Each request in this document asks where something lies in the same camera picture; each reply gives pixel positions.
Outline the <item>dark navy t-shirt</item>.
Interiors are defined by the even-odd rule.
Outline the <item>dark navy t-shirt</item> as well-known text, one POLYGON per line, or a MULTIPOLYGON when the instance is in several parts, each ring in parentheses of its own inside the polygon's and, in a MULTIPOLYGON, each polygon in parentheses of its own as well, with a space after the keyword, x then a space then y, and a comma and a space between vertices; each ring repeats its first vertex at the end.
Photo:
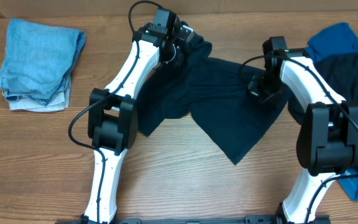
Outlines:
POLYGON ((273 125, 292 92, 284 90, 277 105, 260 103, 246 89, 250 79, 264 71, 212 58, 212 47, 195 35, 185 45, 180 67, 164 65, 143 84, 137 97, 138 130, 150 136, 163 120, 191 114, 238 164, 273 125))

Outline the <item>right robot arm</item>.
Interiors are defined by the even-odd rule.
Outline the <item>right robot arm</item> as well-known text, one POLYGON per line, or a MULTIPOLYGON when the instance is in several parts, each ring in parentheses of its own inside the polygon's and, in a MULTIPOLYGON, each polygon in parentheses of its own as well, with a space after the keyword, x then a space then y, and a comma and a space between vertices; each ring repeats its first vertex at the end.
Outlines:
POLYGON ((301 170, 274 215, 248 215, 245 223, 330 223, 316 210, 334 180, 358 161, 358 106, 346 103, 318 73, 305 49, 289 49, 282 36, 262 45, 265 73, 252 78, 248 92, 277 106, 291 90, 304 111, 296 142, 301 170))

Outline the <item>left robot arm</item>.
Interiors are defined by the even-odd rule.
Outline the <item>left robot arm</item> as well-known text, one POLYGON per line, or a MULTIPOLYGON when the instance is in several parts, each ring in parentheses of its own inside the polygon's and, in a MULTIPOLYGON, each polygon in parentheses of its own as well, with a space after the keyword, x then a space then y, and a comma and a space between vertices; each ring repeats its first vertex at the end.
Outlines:
POLYGON ((122 163, 137 135, 137 97, 158 65, 178 65, 194 36, 178 16, 158 8, 153 22, 135 31, 132 48, 115 79, 89 96, 88 136, 94 148, 89 203, 81 223, 113 223, 122 163))

